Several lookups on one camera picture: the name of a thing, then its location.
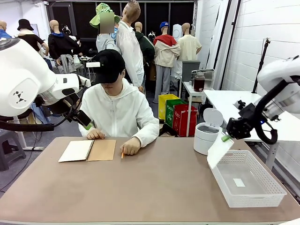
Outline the person's right hand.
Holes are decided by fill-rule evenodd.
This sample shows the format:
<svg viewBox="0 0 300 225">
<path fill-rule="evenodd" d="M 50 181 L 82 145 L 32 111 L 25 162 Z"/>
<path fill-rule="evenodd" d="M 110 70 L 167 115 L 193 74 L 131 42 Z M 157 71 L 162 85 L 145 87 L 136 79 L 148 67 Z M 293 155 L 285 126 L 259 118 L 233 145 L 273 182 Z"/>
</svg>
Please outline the person's right hand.
<svg viewBox="0 0 300 225">
<path fill-rule="evenodd" d="M 86 136 L 89 140 L 93 139 L 105 139 L 105 134 L 102 133 L 99 129 L 93 129 L 88 132 Z"/>
</svg>

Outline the person's left hand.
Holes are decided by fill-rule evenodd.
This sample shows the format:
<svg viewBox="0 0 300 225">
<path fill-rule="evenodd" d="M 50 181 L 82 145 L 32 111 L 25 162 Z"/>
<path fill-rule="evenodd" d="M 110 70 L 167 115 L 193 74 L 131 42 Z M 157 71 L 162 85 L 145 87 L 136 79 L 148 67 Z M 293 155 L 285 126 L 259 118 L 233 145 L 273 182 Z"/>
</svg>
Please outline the person's left hand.
<svg viewBox="0 0 300 225">
<path fill-rule="evenodd" d="M 137 137 L 132 137 L 130 140 L 123 143 L 120 147 L 122 155 L 134 155 L 141 148 L 141 142 Z"/>
</svg>

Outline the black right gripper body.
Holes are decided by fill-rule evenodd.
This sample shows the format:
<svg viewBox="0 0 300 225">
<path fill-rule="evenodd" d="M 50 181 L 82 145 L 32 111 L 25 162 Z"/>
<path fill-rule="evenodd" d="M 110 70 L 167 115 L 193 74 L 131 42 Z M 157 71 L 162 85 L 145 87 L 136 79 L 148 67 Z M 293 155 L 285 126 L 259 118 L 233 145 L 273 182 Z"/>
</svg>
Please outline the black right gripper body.
<svg viewBox="0 0 300 225">
<path fill-rule="evenodd" d="M 230 118 L 226 126 L 228 134 L 235 139 L 249 138 L 252 129 L 253 127 L 249 124 L 248 119 L 242 117 L 238 119 Z"/>
</svg>

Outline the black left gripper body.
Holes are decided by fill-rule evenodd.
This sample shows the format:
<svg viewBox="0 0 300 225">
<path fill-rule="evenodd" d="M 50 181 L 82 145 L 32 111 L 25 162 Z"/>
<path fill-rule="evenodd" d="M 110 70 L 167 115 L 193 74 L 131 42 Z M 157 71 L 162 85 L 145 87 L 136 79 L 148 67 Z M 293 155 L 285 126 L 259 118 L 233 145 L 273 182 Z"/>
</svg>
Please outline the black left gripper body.
<svg viewBox="0 0 300 225">
<path fill-rule="evenodd" d="M 82 110 L 70 109 L 70 112 L 67 114 L 68 121 L 75 121 L 80 125 L 86 127 L 90 124 L 91 119 L 86 115 Z"/>
</svg>

